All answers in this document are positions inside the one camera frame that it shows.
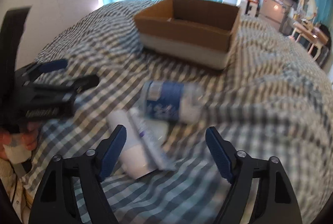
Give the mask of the left human hand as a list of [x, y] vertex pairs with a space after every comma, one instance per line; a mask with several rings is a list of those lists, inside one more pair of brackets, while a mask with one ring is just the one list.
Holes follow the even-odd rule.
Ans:
[[20, 151], [33, 151], [38, 145], [38, 136], [40, 133], [40, 123], [29, 122], [23, 132], [19, 134], [10, 134], [7, 130], [1, 128], [1, 159], [11, 161], [7, 156], [6, 148], [18, 147]]

